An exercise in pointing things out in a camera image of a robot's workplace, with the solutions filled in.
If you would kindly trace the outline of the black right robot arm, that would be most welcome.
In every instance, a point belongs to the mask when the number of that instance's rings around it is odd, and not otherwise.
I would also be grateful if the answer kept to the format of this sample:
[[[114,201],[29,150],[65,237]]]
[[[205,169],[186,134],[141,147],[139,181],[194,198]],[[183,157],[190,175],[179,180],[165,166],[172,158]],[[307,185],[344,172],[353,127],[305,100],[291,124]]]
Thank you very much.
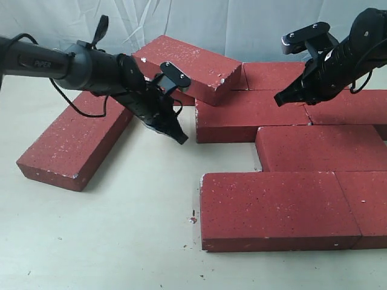
[[[281,41],[284,54],[308,51],[311,57],[300,76],[274,96],[278,106],[328,102],[345,88],[357,94],[361,90],[356,81],[386,65],[386,10],[367,8],[359,13],[342,41],[326,22],[292,31]]]

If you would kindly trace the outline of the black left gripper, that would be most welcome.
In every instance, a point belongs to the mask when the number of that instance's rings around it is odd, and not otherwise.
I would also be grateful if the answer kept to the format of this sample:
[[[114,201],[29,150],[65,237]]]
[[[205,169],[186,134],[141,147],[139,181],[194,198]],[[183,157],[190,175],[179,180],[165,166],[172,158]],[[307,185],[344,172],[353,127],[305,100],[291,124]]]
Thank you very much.
[[[184,144],[188,140],[177,120],[173,98],[163,94],[155,85],[147,83],[142,91],[116,94],[116,101],[150,129],[172,138],[178,144]]]

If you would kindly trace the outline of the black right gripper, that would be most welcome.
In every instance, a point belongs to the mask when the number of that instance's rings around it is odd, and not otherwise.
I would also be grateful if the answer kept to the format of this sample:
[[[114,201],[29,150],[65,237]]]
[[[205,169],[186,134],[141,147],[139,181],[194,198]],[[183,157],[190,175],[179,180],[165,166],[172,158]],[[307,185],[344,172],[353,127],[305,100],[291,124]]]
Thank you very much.
[[[353,82],[353,70],[357,63],[355,54],[344,50],[323,53],[319,66],[307,77],[298,77],[274,96],[278,106],[288,103],[315,105],[335,98]]]

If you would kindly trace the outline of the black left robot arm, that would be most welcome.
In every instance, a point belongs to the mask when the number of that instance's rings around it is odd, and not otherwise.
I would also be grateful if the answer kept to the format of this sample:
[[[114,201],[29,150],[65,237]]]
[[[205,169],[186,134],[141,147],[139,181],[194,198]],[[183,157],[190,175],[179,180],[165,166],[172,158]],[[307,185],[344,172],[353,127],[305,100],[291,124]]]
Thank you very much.
[[[160,72],[148,80],[130,55],[112,55],[82,41],[65,51],[49,49],[22,33],[1,38],[1,75],[48,78],[58,92],[111,97],[153,131],[179,144],[188,139],[171,94],[176,89],[187,91],[191,79],[170,61],[161,63]]]

